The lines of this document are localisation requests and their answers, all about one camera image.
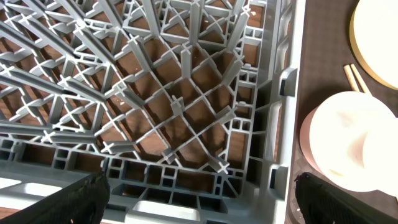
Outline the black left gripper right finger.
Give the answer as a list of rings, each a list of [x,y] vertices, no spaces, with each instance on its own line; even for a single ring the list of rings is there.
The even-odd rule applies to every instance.
[[[397,224],[397,219],[304,172],[295,179],[295,197],[305,223]]]

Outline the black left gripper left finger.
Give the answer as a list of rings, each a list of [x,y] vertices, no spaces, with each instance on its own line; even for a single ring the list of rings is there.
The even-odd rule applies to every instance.
[[[106,175],[92,173],[1,219],[1,224],[100,223],[109,199]]]

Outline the grey dishwasher rack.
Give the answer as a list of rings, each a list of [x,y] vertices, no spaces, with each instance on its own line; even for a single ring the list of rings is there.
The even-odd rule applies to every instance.
[[[108,223],[283,223],[305,1],[1,2],[1,206],[103,172]]]

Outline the pink bowl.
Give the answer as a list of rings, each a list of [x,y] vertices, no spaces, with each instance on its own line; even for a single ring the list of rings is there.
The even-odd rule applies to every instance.
[[[312,123],[313,116],[318,108],[314,108],[304,119],[300,132],[299,132],[299,143],[302,154],[304,155],[307,162],[319,173],[323,173],[317,166],[314,160],[312,150],[310,147],[310,126]]]

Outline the white cup in pink bowl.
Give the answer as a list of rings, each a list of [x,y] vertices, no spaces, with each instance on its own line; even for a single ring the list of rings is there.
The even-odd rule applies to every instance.
[[[308,134],[321,173],[346,190],[376,190],[376,181],[364,168],[364,140],[371,128],[393,118],[393,112],[369,94],[344,91],[327,98],[316,108]]]

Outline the wooden chopstick left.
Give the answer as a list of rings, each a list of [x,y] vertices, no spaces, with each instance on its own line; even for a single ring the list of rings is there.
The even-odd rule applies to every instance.
[[[344,70],[345,75],[346,75],[346,77],[348,79],[348,82],[349,82],[349,85],[350,85],[351,89],[353,91],[360,91],[360,89],[358,87],[358,84],[356,83],[356,80],[355,80],[355,77],[354,77],[354,74],[353,74],[353,71],[352,71],[351,67],[349,65],[344,65],[343,66],[343,70]]]

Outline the wooden chopstick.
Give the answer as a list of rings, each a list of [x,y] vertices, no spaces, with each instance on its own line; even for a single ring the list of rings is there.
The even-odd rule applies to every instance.
[[[355,77],[354,77],[354,74],[353,74],[353,71],[352,71],[351,67],[349,65],[344,65],[343,66],[343,70],[344,70],[345,75],[346,75],[346,77],[348,79],[348,82],[349,82],[349,85],[350,85],[351,89],[353,91],[360,91],[360,89],[358,87],[358,84],[356,83],[356,80],[355,80]]]
[[[355,79],[358,81],[358,84],[360,85],[362,91],[366,94],[371,95],[371,92],[367,86],[367,84],[364,82],[362,76],[360,75],[360,73],[358,72],[358,69],[356,68],[356,66],[354,64],[350,65],[351,70],[355,76]]]

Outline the wooden chopstick right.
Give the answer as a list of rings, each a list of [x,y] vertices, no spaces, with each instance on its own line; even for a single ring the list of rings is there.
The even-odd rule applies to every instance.
[[[364,82],[362,76],[360,75],[360,73],[358,72],[358,69],[356,68],[356,66],[354,64],[350,65],[351,70],[355,76],[355,79],[358,81],[358,84],[360,85],[362,91],[366,94],[371,95],[371,92],[367,86],[367,84]]]

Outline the dark brown serving tray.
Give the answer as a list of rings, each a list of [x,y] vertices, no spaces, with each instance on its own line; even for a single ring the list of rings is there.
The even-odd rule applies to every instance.
[[[306,2],[287,223],[304,222],[295,199],[294,179],[303,172],[323,177],[302,155],[299,132],[309,112],[331,95],[351,88],[343,66],[357,62],[349,45],[349,21],[357,3],[357,0]]]

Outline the yellow plate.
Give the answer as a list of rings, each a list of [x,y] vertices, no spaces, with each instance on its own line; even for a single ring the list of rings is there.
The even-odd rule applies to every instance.
[[[349,41],[362,69],[397,89],[397,0],[360,0],[349,22]]]

